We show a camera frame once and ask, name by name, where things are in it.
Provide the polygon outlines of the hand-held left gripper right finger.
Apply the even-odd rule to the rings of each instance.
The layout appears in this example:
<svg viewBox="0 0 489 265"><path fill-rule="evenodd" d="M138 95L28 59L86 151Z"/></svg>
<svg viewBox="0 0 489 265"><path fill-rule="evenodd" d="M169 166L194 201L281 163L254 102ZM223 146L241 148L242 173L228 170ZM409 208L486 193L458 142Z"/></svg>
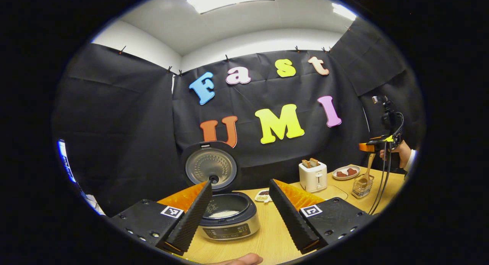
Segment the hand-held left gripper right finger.
<svg viewBox="0 0 489 265"><path fill-rule="evenodd" d="M337 244L373 220L341 198L325 200L276 179L269 182L269 195L303 254Z"/></svg>

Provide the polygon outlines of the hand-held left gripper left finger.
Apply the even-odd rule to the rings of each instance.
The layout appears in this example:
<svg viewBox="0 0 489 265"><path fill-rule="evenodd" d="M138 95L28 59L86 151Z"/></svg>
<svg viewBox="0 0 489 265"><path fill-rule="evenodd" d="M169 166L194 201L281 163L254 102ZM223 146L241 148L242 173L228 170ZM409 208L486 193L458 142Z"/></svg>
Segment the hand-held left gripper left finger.
<svg viewBox="0 0 489 265"><path fill-rule="evenodd" d="M182 255L188 251L211 198L208 180L160 201L142 199L110 222L145 244Z"/></svg>

